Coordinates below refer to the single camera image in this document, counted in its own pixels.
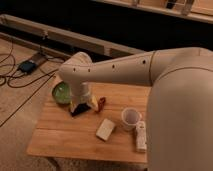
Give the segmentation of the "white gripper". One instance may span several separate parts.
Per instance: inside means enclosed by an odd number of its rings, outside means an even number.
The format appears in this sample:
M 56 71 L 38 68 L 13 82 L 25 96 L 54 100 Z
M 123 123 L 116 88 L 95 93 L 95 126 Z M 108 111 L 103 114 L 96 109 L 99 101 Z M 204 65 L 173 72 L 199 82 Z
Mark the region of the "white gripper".
M 91 97 L 94 94 L 90 88 L 88 83 L 80 83 L 80 84 L 71 84 L 70 85 L 70 109 L 73 112 L 79 104 L 86 103 L 89 107 L 92 108 L 91 105 Z

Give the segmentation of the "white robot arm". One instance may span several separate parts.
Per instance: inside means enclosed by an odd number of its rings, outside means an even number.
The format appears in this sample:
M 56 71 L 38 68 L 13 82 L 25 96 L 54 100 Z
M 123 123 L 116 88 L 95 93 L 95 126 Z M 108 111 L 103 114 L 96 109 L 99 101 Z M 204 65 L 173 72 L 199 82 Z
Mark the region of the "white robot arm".
M 94 63 L 84 52 L 60 66 L 72 106 L 90 104 L 91 82 L 149 86 L 148 171 L 213 171 L 213 50 L 156 50 Z

